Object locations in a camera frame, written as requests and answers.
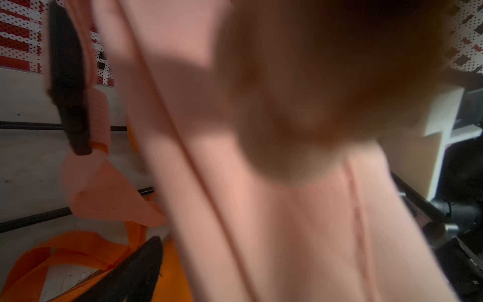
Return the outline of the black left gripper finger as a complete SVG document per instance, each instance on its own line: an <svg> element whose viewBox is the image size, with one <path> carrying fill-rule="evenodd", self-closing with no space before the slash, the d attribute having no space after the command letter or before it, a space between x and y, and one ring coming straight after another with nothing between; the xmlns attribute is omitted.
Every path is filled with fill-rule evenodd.
<svg viewBox="0 0 483 302"><path fill-rule="evenodd" d="M151 301L164 256L154 236L76 301Z"/></svg>

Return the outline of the pink sling bag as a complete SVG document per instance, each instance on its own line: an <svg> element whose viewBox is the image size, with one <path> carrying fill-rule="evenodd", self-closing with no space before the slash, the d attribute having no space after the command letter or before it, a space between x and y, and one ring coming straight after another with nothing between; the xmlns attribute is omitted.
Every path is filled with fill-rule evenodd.
<svg viewBox="0 0 483 302"><path fill-rule="evenodd" d="M379 139L437 92L446 1L50 1L76 216L170 225L202 301L457 301Z"/></svg>

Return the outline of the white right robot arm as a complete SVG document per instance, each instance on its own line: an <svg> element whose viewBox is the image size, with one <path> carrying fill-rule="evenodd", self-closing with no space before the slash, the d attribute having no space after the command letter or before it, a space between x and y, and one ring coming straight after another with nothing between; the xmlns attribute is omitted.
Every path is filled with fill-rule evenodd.
<svg viewBox="0 0 483 302"><path fill-rule="evenodd" d="M381 145L446 279L461 301L481 301L482 69L441 79L418 123Z"/></svg>

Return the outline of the orange bottom bag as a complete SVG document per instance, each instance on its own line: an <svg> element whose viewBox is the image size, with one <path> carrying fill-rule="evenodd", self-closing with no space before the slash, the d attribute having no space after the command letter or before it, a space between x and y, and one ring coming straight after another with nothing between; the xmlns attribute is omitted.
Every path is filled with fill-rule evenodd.
<svg viewBox="0 0 483 302"><path fill-rule="evenodd" d="M134 270L140 277L149 268L148 301L191 301L191 290L172 240L162 243L148 238L147 229L166 224L163 211L153 198L144 198L111 164L111 128L108 123L91 127L91 153L78 156L70 151L63 165L64 186L75 216L94 220L120 221L125 225L128 244L117 244L94 232L71 231L50 239L16 262L1 292L2 301L38 301L49 269L79 266L94 269L96 275L57 297L58 301L93 301L94 291L103 290L103 301L134 301L126 294L134 277L114 278L114 273ZM114 280L114 288L108 281Z"/></svg>

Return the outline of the black metal clothes rack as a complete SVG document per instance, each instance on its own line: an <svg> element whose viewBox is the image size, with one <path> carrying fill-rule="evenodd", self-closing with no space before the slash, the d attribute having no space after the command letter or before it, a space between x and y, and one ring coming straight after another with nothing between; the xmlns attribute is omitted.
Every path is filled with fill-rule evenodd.
<svg viewBox="0 0 483 302"><path fill-rule="evenodd" d="M67 138L55 123L1 122L1 232L72 212L62 190Z"/></svg>

